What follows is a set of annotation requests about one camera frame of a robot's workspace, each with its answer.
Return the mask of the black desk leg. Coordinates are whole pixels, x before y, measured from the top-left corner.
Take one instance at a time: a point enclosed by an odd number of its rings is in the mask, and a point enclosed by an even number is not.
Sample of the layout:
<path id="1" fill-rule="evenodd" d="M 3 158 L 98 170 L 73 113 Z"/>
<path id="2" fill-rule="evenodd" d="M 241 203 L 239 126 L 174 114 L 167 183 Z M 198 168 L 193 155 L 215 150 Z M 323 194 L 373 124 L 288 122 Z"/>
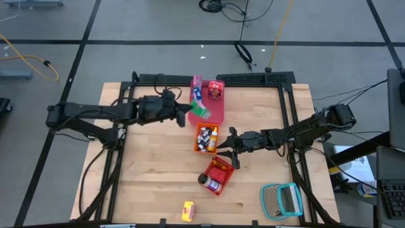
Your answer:
<path id="1" fill-rule="evenodd" d="M 379 134 L 371 139 L 365 139 L 364 142 L 360 144 L 329 156 L 329 158 L 327 158 L 328 168 L 336 167 L 337 165 L 351 162 L 362 156 L 370 155 L 377 150 L 378 146 L 391 146 L 389 131 Z"/>

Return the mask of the red plastic basket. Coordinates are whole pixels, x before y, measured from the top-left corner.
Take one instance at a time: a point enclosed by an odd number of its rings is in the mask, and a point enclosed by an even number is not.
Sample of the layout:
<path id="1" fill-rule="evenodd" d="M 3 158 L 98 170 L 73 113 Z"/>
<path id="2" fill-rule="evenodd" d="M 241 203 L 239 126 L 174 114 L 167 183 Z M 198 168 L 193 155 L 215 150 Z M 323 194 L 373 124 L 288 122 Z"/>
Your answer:
<path id="1" fill-rule="evenodd" d="M 227 172 L 227 178 L 226 178 L 225 182 L 222 184 L 222 189 L 221 189 L 221 191 L 220 191 L 219 193 L 214 193 L 214 192 L 211 191 L 213 194 L 219 196 L 219 195 L 222 193 L 222 191 L 224 190 L 224 188 L 225 188 L 225 186 L 227 185 L 228 181 L 230 180 L 230 178 L 231 178 L 231 176 L 232 176 L 232 174 L 233 174 L 233 172 L 234 172 L 234 168 L 233 168 L 233 166 L 231 166 L 231 164 L 227 163 L 225 160 L 222 160 L 221 158 L 219 158 L 219 157 L 217 157 L 217 156 L 215 156 L 214 158 L 212 158 L 212 160 L 218 160 L 219 162 L 224 163 L 224 164 L 228 167 L 228 170 L 226 171 L 226 172 Z M 210 169 L 214 167 L 213 164 L 212 164 L 212 160 L 211 160 L 211 162 L 209 163 L 207 169 L 203 172 L 203 173 L 206 174 L 206 175 L 208 175 Z"/>

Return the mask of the long grey stand foot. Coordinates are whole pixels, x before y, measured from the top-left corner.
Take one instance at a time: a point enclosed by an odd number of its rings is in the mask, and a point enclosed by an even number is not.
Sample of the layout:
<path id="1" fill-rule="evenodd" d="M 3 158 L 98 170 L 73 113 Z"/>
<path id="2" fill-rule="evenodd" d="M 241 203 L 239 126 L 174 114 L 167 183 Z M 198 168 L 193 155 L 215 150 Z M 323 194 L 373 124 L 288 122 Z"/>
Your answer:
<path id="1" fill-rule="evenodd" d="M 9 7 L 31 7 L 43 5 L 64 6 L 64 0 L 0 0 Z"/>

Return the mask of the orange plastic basket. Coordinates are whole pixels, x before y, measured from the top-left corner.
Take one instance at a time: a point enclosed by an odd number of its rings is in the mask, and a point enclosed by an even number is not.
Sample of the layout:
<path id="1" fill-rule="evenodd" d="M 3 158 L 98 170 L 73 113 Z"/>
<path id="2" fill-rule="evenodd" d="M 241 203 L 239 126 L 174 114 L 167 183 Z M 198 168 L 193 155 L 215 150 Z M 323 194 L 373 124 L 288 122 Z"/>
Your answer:
<path id="1" fill-rule="evenodd" d="M 206 130 L 205 130 L 204 132 L 200 133 L 200 128 L 202 128 L 202 127 L 205 127 Z M 203 152 L 202 149 L 199 149 L 199 148 L 197 147 L 198 144 L 201 143 L 202 138 L 205 138 L 205 137 L 206 137 L 206 136 L 204 136 L 204 133 L 205 133 L 207 130 L 210 130 L 210 131 L 212 132 L 215 127 L 218 128 L 218 138 L 219 138 L 219 131 L 220 131 L 220 126 L 219 126 L 219 125 L 213 124 L 213 123 L 199 123 L 199 124 L 197 124 L 196 136 L 195 136 L 195 140 L 194 140 L 194 151 L 195 151 L 195 152 L 198 152 L 198 153 L 205 153 L 205 154 L 216 154 L 216 153 L 217 153 L 217 148 L 215 148 L 215 150 L 212 151 L 212 152 L 210 152 L 210 151 L 208 151 L 208 152 Z"/>

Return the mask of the plain black panel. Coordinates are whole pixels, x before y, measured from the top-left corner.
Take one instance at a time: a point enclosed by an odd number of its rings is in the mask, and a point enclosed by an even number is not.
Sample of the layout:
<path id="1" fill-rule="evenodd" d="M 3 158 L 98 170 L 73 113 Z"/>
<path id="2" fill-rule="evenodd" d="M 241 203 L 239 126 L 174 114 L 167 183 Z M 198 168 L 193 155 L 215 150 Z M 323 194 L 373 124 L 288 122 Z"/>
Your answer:
<path id="1" fill-rule="evenodd" d="M 180 83 L 190 83 L 194 77 L 193 76 L 188 76 L 188 75 L 166 75 L 166 74 L 140 74 L 139 75 L 139 80 L 140 82 L 150 82 L 154 83 L 159 82 L 159 83 L 174 83 L 174 84 L 180 84 Z"/>

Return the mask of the yellow mini cereal box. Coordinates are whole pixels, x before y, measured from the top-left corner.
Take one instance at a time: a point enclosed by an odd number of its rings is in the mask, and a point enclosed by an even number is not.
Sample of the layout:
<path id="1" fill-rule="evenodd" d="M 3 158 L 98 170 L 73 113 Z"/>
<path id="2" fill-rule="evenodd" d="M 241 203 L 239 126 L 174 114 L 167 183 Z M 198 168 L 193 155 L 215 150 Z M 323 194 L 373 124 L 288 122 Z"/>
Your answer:
<path id="1" fill-rule="evenodd" d="M 185 201 L 181 219 L 183 222 L 192 222 L 194 219 L 196 204 L 193 201 Z"/>

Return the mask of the green mini cereal box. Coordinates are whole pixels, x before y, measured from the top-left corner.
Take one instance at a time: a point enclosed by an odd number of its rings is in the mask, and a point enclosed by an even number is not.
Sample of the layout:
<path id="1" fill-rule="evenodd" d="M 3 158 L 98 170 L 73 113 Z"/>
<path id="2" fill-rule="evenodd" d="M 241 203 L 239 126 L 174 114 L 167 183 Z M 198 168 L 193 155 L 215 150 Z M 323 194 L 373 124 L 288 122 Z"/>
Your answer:
<path id="1" fill-rule="evenodd" d="M 211 116 L 211 112 L 202 104 L 201 101 L 193 100 L 190 105 L 192 105 L 191 111 L 196 116 L 203 119 L 208 119 Z"/>

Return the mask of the red mini cereal box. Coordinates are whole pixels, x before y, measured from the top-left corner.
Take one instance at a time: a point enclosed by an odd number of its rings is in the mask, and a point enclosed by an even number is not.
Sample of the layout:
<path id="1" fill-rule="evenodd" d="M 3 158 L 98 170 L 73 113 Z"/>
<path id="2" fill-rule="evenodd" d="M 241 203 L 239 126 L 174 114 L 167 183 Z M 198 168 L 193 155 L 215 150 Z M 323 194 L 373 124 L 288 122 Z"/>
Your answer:
<path id="1" fill-rule="evenodd" d="M 208 98 L 216 101 L 221 101 L 223 96 L 224 83 L 210 81 L 208 85 Z"/>

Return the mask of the white paper sheet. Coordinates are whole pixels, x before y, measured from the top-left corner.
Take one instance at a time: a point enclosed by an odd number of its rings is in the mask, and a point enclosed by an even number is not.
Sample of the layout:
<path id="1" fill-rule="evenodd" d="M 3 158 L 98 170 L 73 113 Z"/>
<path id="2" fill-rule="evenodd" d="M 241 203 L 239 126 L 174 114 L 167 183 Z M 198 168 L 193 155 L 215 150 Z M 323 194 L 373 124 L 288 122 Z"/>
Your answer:
<path id="1" fill-rule="evenodd" d="M 363 182 L 371 182 L 375 180 L 367 156 L 362 156 L 353 161 L 341 164 L 339 165 L 339 168 L 345 172 L 343 173 L 339 170 L 342 178 L 347 179 L 348 183 L 358 183 L 355 179 L 348 176 L 348 174 Z"/>

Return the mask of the black caster base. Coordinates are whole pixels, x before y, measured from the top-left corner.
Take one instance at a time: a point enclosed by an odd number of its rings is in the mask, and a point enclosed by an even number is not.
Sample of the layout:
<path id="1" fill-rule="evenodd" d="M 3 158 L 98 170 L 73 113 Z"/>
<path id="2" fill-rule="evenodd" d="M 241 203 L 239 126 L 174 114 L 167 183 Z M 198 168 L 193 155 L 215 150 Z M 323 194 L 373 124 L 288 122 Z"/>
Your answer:
<path id="1" fill-rule="evenodd" d="M 9 113 L 13 109 L 11 100 L 8 98 L 0 98 L 0 114 Z"/>

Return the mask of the pink plastic tray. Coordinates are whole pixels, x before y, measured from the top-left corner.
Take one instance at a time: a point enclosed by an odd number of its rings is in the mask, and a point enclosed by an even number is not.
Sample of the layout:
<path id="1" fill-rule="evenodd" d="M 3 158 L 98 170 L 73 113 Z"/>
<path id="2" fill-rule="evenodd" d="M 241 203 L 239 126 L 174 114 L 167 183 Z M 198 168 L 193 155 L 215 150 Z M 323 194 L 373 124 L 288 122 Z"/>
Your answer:
<path id="1" fill-rule="evenodd" d="M 187 113 L 188 121 L 192 125 L 197 125 L 198 123 L 211 123 L 221 125 L 224 121 L 225 116 L 225 87 L 223 88 L 221 100 L 217 101 L 208 98 L 208 86 L 210 80 L 202 81 L 202 104 L 211 112 L 211 116 L 208 119 L 203 119 L 193 112 Z"/>

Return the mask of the purple label spice jar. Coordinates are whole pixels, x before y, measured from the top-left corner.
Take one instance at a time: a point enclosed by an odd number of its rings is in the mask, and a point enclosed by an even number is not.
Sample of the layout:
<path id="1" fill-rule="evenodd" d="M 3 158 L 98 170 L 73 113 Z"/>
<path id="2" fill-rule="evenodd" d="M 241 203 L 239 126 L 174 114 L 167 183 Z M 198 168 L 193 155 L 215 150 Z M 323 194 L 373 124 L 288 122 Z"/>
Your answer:
<path id="1" fill-rule="evenodd" d="M 204 173 L 199 175 L 197 181 L 198 183 L 200 183 L 200 185 L 208 188 L 210 191 L 214 193 L 219 193 L 222 189 L 222 184 L 220 182 L 212 179 L 210 176 Z"/>

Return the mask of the perforated black panel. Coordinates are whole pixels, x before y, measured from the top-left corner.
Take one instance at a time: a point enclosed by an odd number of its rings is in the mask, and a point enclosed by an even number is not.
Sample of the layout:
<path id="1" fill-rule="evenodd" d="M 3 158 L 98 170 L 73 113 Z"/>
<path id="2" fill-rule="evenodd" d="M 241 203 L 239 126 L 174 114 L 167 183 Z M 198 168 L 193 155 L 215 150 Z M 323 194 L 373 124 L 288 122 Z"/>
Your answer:
<path id="1" fill-rule="evenodd" d="M 219 74 L 216 76 L 216 80 L 224 81 L 226 84 L 273 85 L 296 83 L 293 72 Z"/>

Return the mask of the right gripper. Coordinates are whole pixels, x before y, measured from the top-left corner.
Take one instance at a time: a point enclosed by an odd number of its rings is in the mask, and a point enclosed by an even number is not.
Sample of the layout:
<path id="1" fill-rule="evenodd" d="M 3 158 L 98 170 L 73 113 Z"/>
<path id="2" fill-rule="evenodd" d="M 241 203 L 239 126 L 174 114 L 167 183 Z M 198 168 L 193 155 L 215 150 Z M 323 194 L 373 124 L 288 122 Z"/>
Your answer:
<path id="1" fill-rule="evenodd" d="M 263 149 L 266 145 L 265 137 L 255 131 L 247 131 L 241 135 L 237 135 L 237 130 L 234 127 L 230 128 L 231 136 L 228 136 L 226 140 L 217 145 L 217 149 L 231 148 L 232 151 L 219 152 L 218 155 L 231 158 L 232 166 L 238 170 L 240 168 L 240 161 L 238 155 L 241 153 L 252 153 L 253 151 Z"/>

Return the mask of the short grey stand foot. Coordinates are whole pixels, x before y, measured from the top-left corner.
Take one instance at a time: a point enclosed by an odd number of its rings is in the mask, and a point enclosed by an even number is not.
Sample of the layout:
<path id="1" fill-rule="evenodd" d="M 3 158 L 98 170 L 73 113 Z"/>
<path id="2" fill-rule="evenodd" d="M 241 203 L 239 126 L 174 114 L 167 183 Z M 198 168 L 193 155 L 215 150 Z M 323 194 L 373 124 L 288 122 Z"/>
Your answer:
<path id="1" fill-rule="evenodd" d="M 0 70 L 0 80 L 31 80 L 33 73 L 30 71 L 2 71 Z"/>

